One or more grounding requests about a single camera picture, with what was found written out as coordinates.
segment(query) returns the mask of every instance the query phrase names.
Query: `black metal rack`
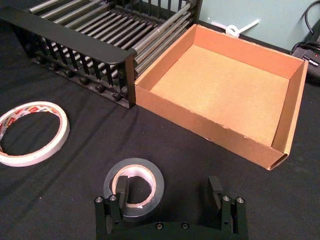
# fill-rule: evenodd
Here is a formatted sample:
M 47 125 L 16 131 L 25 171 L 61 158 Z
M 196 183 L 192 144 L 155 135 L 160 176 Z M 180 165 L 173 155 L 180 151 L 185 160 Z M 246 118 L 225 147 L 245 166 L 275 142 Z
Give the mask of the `black metal rack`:
M 135 79 L 191 23 L 202 0 L 48 0 L 28 10 L 5 7 L 0 19 L 11 24 L 32 62 L 131 108 Z

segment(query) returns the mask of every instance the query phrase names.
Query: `tape roll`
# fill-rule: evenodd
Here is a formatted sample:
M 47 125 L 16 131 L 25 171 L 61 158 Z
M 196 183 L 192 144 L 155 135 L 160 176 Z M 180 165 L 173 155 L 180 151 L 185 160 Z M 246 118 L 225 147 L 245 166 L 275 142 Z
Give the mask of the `tape roll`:
M 13 108 L 0 117 L 0 143 L 7 128 L 17 119 L 32 113 L 48 112 L 58 116 L 60 126 L 54 138 L 43 148 L 26 155 L 12 156 L 3 152 L 0 146 L 0 163 L 11 167 L 26 167 L 40 163 L 55 154 L 65 143 L 70 126 L 66 113 L 58 105 L 47 101 L 34 101 Z
M 105 198 L 116 194 L 116 186 L 120 176 L 141 177 L 151 188 L 151 193 L 146 200 L 137 204 L 126 203 L 122 213 L 123 219 L 126 221 L 141 221 L 156 208 L 162 199 L 165 189 L 164 177 L 157 166 L 148 160 L 142 158 L 122 160 L 113 166 L 105 178 L 103 186 Z

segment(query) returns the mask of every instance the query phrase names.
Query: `clear tape roll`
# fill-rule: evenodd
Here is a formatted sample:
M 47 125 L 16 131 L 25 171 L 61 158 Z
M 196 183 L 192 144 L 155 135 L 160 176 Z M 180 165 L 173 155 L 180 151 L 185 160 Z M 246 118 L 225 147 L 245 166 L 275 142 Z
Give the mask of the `clear tape roll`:
M 26 167 L 40 163 L 55 154 L 65 143 L 70 131 L 66 113 L 58 105 L 48 101 L 34 101 L 17 106 L 0 117 L 0 142 L 6 130 L 17 119 L 32 113 L 48 112 L 60 120 L 58 132 L 43 148 L 26 155 L 8 155 L 0 146 L 0 163 L 11 167 Z

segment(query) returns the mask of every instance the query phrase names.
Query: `black fabric surface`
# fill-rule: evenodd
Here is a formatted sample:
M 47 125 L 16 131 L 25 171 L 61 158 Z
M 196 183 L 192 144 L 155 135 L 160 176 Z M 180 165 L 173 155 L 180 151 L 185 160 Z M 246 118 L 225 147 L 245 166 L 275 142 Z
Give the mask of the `black fabric surface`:
M 132 157 L 161 170 L 162 201 L 145 222 L 213 224 L 209 175 L 231 197 L 246 199 L 251 240 L 320 239 L 320 88 L 306 84 L 290 157 L 267 171 L 139 106 L 127 110 L 32 64 L 0 25 L 0 114 L 32 101 L 61 106 L 70 122 L 62 149 L 28 167 L 0 164 L 0 239 L 93 240 L 93 199 L 108 171 Z M 31 153 L 54 136 L 58 119 L 38 113 L 17 121 L 2 145 Z

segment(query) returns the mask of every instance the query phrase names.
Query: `cardboard box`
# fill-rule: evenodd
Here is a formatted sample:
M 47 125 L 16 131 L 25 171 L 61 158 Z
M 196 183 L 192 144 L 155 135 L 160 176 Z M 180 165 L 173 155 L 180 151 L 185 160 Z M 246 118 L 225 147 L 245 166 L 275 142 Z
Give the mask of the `cardboard box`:
M 136 103 L 272 170 L 290 153 L 307 68 L 193 25 L 136 80 Z

